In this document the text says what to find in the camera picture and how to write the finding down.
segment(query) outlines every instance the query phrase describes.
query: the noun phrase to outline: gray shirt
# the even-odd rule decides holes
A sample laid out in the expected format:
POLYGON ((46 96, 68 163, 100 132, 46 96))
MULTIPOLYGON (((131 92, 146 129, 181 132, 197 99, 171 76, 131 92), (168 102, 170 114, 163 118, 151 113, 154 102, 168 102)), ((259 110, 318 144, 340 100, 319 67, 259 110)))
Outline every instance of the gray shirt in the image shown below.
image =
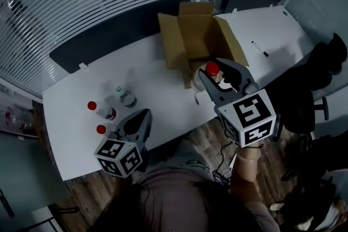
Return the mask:
MULTIPOLYGON (((162 168, 146 174, 140 180, 140 183, 148 187, 141 194, 146 221, 152 221, 152 226, 161 227, 163 232, 208 231, 208 218, 202 196, 192 185, 194 182, 209 179, 203 175, 180 168, 162 168)), ((250 202, 246 207, 262 231, 280 232, 279 226, 263 203, 250 202)))

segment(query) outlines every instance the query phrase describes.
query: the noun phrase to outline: person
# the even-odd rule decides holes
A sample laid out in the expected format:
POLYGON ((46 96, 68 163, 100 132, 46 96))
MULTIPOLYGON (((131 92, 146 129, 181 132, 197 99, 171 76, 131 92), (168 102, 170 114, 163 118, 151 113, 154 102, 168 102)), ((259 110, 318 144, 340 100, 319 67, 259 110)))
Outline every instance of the person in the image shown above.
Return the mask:
POLYGON ((258 148, 238 148, 230 192, 213 182, 191 141, 169 149, 150 155, 137 183, 117 180, 118 193, 89 231, 280 231, 254 185, 258 148))

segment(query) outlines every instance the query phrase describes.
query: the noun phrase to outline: red object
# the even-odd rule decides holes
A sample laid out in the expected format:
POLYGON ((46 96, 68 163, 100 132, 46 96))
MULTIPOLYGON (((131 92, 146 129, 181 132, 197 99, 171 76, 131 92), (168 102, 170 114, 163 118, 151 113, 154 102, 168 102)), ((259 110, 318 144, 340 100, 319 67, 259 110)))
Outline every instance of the red object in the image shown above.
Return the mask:
POLYGON ((97 133, 99 134, 105 134, 107 132, 107 129, 104 125, 98 125, 97 126, 97 133))
POLYGON ((213 77, 219 73, 220 67, 218 66, 217 63, 209 62, 206 65, 206 71, 207 71, 208 75, 213 77))
POLYGON ((95 110, 97 108, 97 104, 95 102, 89 102, 87 107, 90 109, 90 110, 95 110))

